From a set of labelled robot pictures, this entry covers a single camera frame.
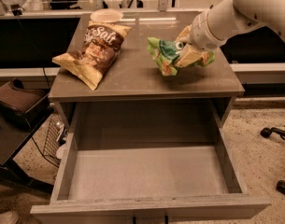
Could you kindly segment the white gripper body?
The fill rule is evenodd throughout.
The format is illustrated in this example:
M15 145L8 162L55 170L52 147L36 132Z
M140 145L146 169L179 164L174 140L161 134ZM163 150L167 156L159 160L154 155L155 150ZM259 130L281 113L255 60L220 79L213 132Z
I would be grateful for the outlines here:
M208 11L198 14L189 31L189 43L203 50L213 50L225 44L225 39L218 39L208 27Z

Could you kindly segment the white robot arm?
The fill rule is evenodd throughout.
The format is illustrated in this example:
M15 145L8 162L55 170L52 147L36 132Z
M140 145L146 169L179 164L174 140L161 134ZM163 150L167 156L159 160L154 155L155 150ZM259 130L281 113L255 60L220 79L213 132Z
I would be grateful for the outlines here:
M285 0L223 0L197 15L178 40L220 48L229 62L285 63Z

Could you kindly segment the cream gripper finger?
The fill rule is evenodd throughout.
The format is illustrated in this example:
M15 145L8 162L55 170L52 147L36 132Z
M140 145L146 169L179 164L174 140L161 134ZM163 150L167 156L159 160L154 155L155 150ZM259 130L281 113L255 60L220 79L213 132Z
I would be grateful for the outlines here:
M176 38L178 42L183 42L183 43L191 43L191 26L188 25L186 26L178 35Z
M207 52L187 44L180 52L179 58L175 62L175 67L184 68L195 62L205 64L207 62Z

